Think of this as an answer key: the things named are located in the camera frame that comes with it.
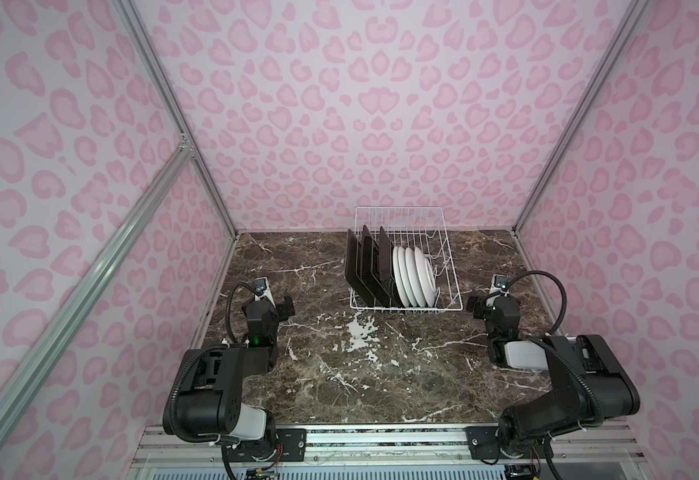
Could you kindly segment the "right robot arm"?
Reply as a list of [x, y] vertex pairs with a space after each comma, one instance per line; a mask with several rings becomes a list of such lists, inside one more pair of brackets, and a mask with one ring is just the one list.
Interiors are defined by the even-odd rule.
[[495, 440], [489, 443], [500, 454], [517, 457], [557, 436], [639, 411], [639, 392], [603, 337], [521, 338], [519, 300], [498, 291], [485, 298], [471, 296], [467, 308], [485, 324], [493, 365], [545, 371], [551, 380], [543, 395], [503, 410]]

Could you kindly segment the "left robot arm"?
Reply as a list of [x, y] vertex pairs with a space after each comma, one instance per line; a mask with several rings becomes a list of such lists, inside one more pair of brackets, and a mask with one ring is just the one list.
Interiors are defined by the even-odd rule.
[[185, 352], [168, 394], [164, 431], [187, 443], [261, 442], [271, 448], [275, 423], [271, 413], [242, 400], [245, 378], [271, 372], [278, 357], [281, 322], [295, 314], [292, 297], [243, 305], [247, 342], [216, 344]]

